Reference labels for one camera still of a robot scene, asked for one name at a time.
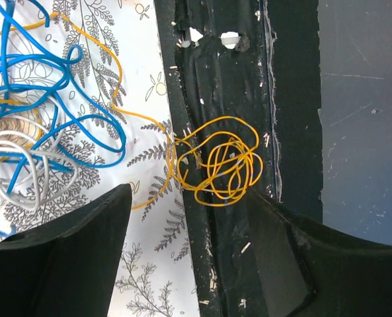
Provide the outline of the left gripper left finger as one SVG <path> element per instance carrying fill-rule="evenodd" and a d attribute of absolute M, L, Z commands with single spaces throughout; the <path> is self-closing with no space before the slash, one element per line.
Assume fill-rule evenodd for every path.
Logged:
<path fill-rule="evenodd" d="M 0 316 L 106 316 L 130 220 L 121 184 L 0 242 Z"/>

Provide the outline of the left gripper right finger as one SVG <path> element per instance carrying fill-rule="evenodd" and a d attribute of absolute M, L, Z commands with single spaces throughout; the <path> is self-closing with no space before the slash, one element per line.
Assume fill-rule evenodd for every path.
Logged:
<path fill-rule="evenodd" d="M 254 189 L 247 217 L 270 316 L 392 316 L 392 246 L 329 228 Z"/>

